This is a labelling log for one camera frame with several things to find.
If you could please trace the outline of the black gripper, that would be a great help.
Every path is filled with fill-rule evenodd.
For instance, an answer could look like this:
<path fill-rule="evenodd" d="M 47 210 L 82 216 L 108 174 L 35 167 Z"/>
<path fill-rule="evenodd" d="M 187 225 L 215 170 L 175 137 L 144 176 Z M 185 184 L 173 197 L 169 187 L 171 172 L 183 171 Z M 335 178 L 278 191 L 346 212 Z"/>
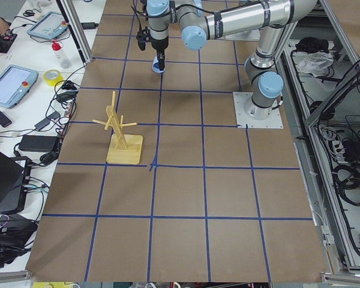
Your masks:
<path fill-rule="evenodd" d="M 169 36 L 165 36 L 163 39 L 156 39 L 151 35 L 151 30 L 146 26 L 144 29 L 139 27 L 139 31 L 136 35 L 138 47 L 141 51 L 145 51 L 146 43 L 151 43 L 151 46 L 156 50 L 157 55 L 155 57 L 155 69 L 160 72 L 165 71 L 165 49 L 169 45 Z"/>

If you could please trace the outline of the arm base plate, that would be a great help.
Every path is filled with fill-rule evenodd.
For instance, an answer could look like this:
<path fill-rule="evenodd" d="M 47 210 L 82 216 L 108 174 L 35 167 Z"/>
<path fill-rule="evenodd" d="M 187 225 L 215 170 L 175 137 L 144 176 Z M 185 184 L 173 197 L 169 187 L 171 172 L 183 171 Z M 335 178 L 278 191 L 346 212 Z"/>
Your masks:
<path fill-rule="evenodd" d="M 225 40 L 229 41 L 259 41 L 260 32 L 258 29 L 237 32 L 235 34 L 225 36 Z"/>
<path fill-rule="evenodd" d="M 252 92 L 234 92 L 236 126 L 238 128 L 283 129 L 283 122 L 277 102 L 269 108 L 259 108 L 252 102 Z"/>

